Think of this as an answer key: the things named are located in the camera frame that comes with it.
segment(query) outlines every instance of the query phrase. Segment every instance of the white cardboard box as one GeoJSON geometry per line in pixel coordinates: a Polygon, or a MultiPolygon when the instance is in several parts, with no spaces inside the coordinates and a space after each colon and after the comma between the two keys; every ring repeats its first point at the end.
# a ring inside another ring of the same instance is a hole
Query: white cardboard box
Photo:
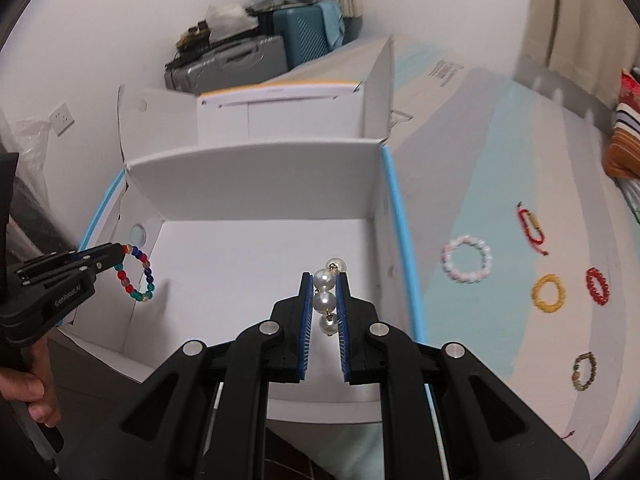
{"type": "MultiPolygon", "coordinates": [[[[303,272],[338,256],[351,293],[410,332],[398,196],[383,146],[392,43],[356,48],[371,58],[363,81],[285,82],[199,98],[124,92],[125,176],[108,190],[85,244],[126,243],[141,226],[156,290],[136,303],[114,270],[101,273],[94,297],[62,331],[143,381],[186,341],[223,343],[267,319],[276,301],[297,294],[303,272]]],[[[134,258],[125,270],[132,283],[145,283],[134,258]]],[[[321,333],[318,317],[306,379],[271,384],[268,417],[379,421],[377,386],[344,383],[338,337],[321,333]]]]}

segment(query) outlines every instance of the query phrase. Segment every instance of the screw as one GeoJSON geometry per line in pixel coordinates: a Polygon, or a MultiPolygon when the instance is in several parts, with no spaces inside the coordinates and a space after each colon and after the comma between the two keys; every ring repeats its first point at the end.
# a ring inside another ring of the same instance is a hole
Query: screw
{"type": "Polygon", "coordinates": [[[280,325],[275,321],[265,321],[260,325],[260,332],[264,335],[273,335],[280,330],[280,325]]]}
{"type": "Polygon", "coordinates": [[[449,343],[444,351],[449,357],[453,357],[454,359],[460,359],[466,352],[465,347],[460,343],[449,343]]]}
{"type": "Polygon", "coordinates": [[[382,337],[389,333],[389,327],[384,323],[374,323],[369,327],[369,332],[373,335],[377,335],[378,337],[382,337]]]}
{"type": "Polygon", "coordinates": [[[189,341],[188,343],[185,343],[184,346],[182,347],[182,352],[185,355],[192,357],[202,352],[203,348],[204,346],[200,341],[189,341]]]}

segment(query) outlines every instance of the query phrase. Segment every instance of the brown beaded bracelet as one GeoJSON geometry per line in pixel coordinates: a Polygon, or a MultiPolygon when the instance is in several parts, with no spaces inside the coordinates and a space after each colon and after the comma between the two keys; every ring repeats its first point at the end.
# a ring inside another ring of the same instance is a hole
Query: brown beaded bracelet
{"type": "Polygon", "coordinates": [[[591,352],[587,352],[586,354],[580,354],[574,361],[574,373],[571,375],[571,380],[574,382],[574,388],[579,392],[583,392],[589,386],[593,384],[594,379],[596,378],[596,358],[593,356],[591,352]],[[580,362],[588,359],[591,364],[591,373],[589,374],[589,380],[582,384],[580,382],[580,362]]]}

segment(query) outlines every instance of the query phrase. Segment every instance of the beaded bracelet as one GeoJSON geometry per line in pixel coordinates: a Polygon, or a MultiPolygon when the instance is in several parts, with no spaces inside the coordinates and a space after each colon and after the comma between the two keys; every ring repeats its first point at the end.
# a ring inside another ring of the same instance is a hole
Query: beaded bracelet
{"type": "Polygon", "coordinates": [[[596,269],[595,267],[591,267],[591,269],[587,270],[587,274],[585,276],[587,281],[587,288],[589,289],[589,294],[600,306],[604,306],[609,301],[609,284],[607,280],[605,280],[602,273],[596,269]],[[596,289],[595,284],[593,283],[593,279],[598,280],[600,287],[602,288],[602,294],[596,289]]]}
{"type": "Polygon", "coordinates": [[[451,240],[442,250],[442,269],[454,282],[476,283],[484,280],[491,273],[493,257],[491,248],[484,240],[463,235],[455,240],[451,240]],[[476,248],[482,256],[482,268],[478,272],[460,272],[451,261],[453,251],[460,245],[468,245],[476,248]]]}
{"type": "Polygon", "coordinates": [[[531,299],[533,300],[533,304],[542,312],[550,314],[551,312],[555,312],[562,308],[564,300],[566,300],[566,291],[564,290],[564,285],[560,281],[560,278],[555,274],[545,274],[542,278],[537,280],[536,284],[531,289],[531,299]],[[556,286],[556,289],[558,290],[558,300],[555,303],[545,303],[545,301],[540,299],[540,290],[542,290],[545,283],[553,283],[556,286]]]}
{"type": "Polygon", "coordinates": [[[522,227],[522,230],[524,231],[524,234],[527,237],[527,240],[529,241],[529,244],[531,245],[531,247],[535,251],[542,254],[543,256],[547,256],[548,252],[543,251],[539,247],[545,242],[545,234],[542,232],[542,228],[540,227],[540,224],[536,216],[528,209],[522,208],[522,202],[518,202],[518,207],[516,211],[518,214],[518,219],[520,220],[520,225],[522,227]],[[529,221],[533,225],[533,228],[538,232],[538,235],[540,236],[540,238],[534,238],[533,236],[531,236],[531,231],[529,230],[529,223],[527,222],[527,219],[529,219],[529,221]]]}
{"type": "Polygon", "coordinates": [[[591,352],[578,355],[578,357],[575,358],[575,361],[574,361],[574,373],[571,375],[571,380],[574,382],[574,388],[579,392],[583,392],[589,386],[591,386],[593,384],[594,379],[596,378],[597,368],[598,367],[596,366],[596,358],[593,356],[591,352]],[[587,380],[587,382],[582,384],[580,382],[579,370],[580,370],[580,362],[584,361],[585,359],[588,359],[591,364],[591,373],[589,374],[589,379],[587,380]]]}
{"type": "Polygon", "coordinates": [[[117,264],[114,269],[118,271],[118,279],[120,283],[124,287],[124,290],[136,301],[149,301],[154,296],[154,290],[156,290],[156,286],[154,285],[154,277],[151,275],[151,262],[149,261],[148,256],[143,253],[136,246],[132,246],[131,244],[123,245],[122,249],[125,254],[132,254],[136,257],[137,260],[142,262],[142,266],[145,269],[146,276],[146,292],[143,294],[134,290],[133,285],[129,278],[127,278],[127,273],[124,271],[124,266],[122,264],[117,264]]]}

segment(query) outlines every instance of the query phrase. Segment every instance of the human hand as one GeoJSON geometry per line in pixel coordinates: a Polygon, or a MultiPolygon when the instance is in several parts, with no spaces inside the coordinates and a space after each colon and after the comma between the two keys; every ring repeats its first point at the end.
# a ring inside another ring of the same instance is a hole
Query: human hand
{"type": "Polygon", "coordinates": [[[0,396],[4,400],[28,402],[31,418],[53,428],[59,423],[61,415],[49,361],[47,337],[36,341],[30,351],[33,358],[30,373],[0,368],[0,396]]]}

